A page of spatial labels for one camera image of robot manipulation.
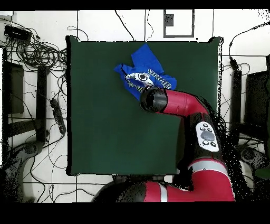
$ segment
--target red robot arm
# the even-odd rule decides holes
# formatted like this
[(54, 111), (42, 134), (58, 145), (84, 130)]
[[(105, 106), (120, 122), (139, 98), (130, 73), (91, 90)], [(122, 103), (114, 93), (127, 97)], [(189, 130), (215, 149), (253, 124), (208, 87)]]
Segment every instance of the red robot arm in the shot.
[(153, 181), (121, 183), (120, 187), (113, 185), (110, 188), (117, 191), (110, 191), (105, 187), (101, 190), (105, 192), (104, 197), (97, 196), (93, 201), (98, 202), (98, 197), (108, 198), (114, 192), (118, 192), (113, 199), (117, 202), (234, 201), (230, 179), (220, 152), (221, 145), (209, 113), (201, 101), (185, 92), (145, 87), (140, 106), (151, 113), (184, 119), (184, 157), (178, 163), (177, 170), (180, 173), (190, 173), (192, 188), (183, 190)]

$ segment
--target gray stripe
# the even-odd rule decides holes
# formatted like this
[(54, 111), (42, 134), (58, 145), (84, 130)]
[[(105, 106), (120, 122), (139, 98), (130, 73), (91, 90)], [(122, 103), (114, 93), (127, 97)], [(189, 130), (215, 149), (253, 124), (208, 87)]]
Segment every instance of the gray stripe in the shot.
[(168, 202), (168, 196), (167, 196), (167, 189), (158, 183), (160, 186), (160, 201), (161, 202)]
[(222, 164), (215, 161), (204, 160), (204, 161), (195, 162), (194, 164), (190, 165), (188, 169), (191, 166), (193, 169), (193, 173), (201, 171), (201, 170), (215, 170), (215, 171), (224, 173), (227, 176), (226, 168)]

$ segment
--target white floor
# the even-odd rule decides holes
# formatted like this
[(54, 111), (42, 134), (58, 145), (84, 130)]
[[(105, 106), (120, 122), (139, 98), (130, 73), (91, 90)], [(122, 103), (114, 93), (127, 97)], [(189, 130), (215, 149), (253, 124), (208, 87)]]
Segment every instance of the white floor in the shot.
[[(144, 13), (145, 10), (118, 11), (124, 24), (137, 41), (144, 40)], [(170, 29), (170, 35), (186, 35), (190, 30), (190, 25), (178, 24), (179, 21), (190, 23), (189, 12), (185, 10), (167, 10), (167, 14), (175, 15), (175, 27), (179, 29)], [(264, 10), (195, 10), (195, 36), (194, 38), (163, 38), (163, 10), (146, 10), (146, 40), (148, 41), (199, 41), (207, 42), (212, 36), (221, 36), (224, 38), (223, 44), (223, 65), (229, 65), (228, 49), (232, 38), (255, 25), (270, 21), (270, 18)], [(75, 26), (82, 29), (89, 37), (89, 41), (132, 41), (131, 36), (121, 24), (119, 18), (114, 11), (31, 11), (31, 12), (14, 12), (12, 21), (19, 23), (24, 27), (34, 28), (41, 41), (50, 42), (58, 46), (60, 50), (66, 48), (65, 36), (77, 35), (77, 30), (69, 31), (68, 26)], [(0, 24), (0, 40), (4, 40), (4, 25)], [(248, 63), (250, 72), (259, 72), (266, 70), (265, 56), (270, 54), (270, 25), (252, 30), (248, 33), (238, 36), (231, 48), (231, 55), (235, 55), (238, 63)], [(86, 35), (78, 31), (78, 37), (82, 41), (86, 41)], [(243, 73), (248, 71), (248, 67), (243, 65)], [(230, 74), (232, 70), (227, 69), (223, 72), (222, 93), (226, 99), (230, 98)], [(29, 84), (36, 85), (36, 74), (25, 72), (25, 81)], [(243, 76), (242, 89), (245, 91), (245, 79)], [(57, 79), (52, 74), (48, 76), (47, 97), (50, 99), (58, 92)], [(24, 92), (33, 92), (35, 95), (35, 87), (25, 83)], [(60, 98), (60, 106), (66, 109), (65, 97)], [(242, 118), (244, 115), (245, 94), (242, 94)], [(24, 94), (24, 101), (30, 109), (31, 114), (35, 117), (35, 99), (31, 94)], [(228, 109), (227, 104), (221, 107), (221, 114), (225, 115)], [(29, 118), (27, 110), (22, 115), (13, 115), (19, 119), (13, 118), (13, 122)], [(52, 109), (47, 107), (47, 118), (53, 118)], [(229, 111), (225, 116), (225, 121), (229, 121)], [(47, 127), (50, 128), (55, 121), (47, 120)], [(9, 140), (13, 146), (21, 144), (34, 132), (17, 135)], [(51, 129), (50, 142), (59, 139), (58, 126), (54, 125)], [(50, 158), (53, 162), (62, 155), (67, 154), (67, 136), (65, 136), (57, 145), (49, 146), (44, 149), (37, 157), (34, 165), (33, 175), (46, 185), (45, 193), (41, 197), (41, 201), (49, 195), (51, 183), (54, 183), (53, 199), (61, 193), (75, 191), (76, 188), (95, 194), (98, 190), (112, 180), (109, 175), (79, 175), (77, 177), (67, 176), (65, 169), (53, 169), (53, 164), (47, 157), (48, 150), (52, 151)], [(29, 174), (33, 159), (30, 159), (24, 170), (24, 191), (26, 196), (34, 196), (36, 200), (43, 191), (43, 186), (37, 183)], [(66, 167), (66, 156), (61, 156), (55, 163), (58, 167)], [(243, 165), (243, 173), (251, 176), (250, 168)], [(171, 177), (167, 176), (166, 180), (170, 181)], [(247, 179), (248, 185), (252, 188), (252, 182)], [(78, 190), (77, 192), (61, 195), (56, 202), (89, 202), (92, 196)]]

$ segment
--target blue cloth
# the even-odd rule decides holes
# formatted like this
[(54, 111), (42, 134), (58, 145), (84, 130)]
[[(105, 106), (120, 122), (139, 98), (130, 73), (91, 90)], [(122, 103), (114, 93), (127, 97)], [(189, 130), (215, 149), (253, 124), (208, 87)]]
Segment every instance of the blue cloth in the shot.
[(120, 64), (114, 71), (120, 74), (124, 87), (140, 100), (143, 88), (147, 85), (166, 89), (175, 89), (175, 78), (164, 74), (164, 70), (147, 44), (131, 55), (134, 67)]

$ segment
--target green table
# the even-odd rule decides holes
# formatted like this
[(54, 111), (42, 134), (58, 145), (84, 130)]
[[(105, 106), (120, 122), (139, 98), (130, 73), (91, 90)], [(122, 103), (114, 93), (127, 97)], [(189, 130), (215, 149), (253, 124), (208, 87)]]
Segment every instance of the green table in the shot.
[[(67, 37), (72, 83), (68, 174), (175, 174), (180, 119), (143, 111), (113, 71), (121, 63), (133, 66), (130, 55), (143, 44)], [(177, 79), (176, 90), (203, 96), (213, 109), (219, 44), (220, 38), (148, 42), (165, 73)]]

